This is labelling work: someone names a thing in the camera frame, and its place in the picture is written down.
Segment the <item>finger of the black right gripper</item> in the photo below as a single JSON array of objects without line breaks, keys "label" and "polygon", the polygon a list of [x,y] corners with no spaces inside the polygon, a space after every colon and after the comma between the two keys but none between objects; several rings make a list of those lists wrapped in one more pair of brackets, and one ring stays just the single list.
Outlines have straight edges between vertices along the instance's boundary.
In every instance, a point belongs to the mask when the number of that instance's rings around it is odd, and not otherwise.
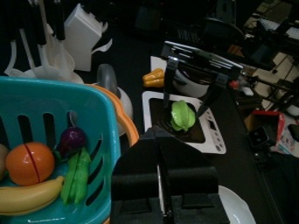
[{"label": "finger of the black right gripper", "polygon": [[169,95],[172,92],[172,86],[173,86],[173,76],[177,69],[179,61],[175,57],[171,57],[167,60],[167,66],[164,70],[164,79],[163,79],[163,107],[168,107],[169,103]]},{"label": "finger of the black right gripper", "polygon": [[224,91],[228,83],[228,76],[223,73],[219,73],[216,76],[215,81],[209,85],[209,88],[207,90],[207,94],[204,95],[204,98],[201,100],[201,105],[199,107],[199,110],[196,112],[196,117],[200,117],[212,103],[217,100],[220,97],[221,92]]}]

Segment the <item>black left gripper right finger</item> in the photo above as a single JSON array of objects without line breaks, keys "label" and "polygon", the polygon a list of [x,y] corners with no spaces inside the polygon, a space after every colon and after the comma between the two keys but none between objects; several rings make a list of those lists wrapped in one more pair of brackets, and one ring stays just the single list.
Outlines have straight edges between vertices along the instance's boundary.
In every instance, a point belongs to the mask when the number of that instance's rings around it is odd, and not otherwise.
[{"label": "black left gripper right finger", "polygon": [[217,172],[203,153],[157,129],[156,156],[163,224],[229,224]]}]

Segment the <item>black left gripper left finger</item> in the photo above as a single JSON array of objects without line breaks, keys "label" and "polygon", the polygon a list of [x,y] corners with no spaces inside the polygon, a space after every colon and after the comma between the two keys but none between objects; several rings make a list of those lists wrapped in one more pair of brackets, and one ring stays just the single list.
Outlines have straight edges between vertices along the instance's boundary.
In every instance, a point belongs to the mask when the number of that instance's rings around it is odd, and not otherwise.
[{"label": "black left gripper left finger", "polygon": [[111,224],[164,224],[159,194],[164,163],[160,131],[157,127],[149,128],[116,161],[111,182]]}]

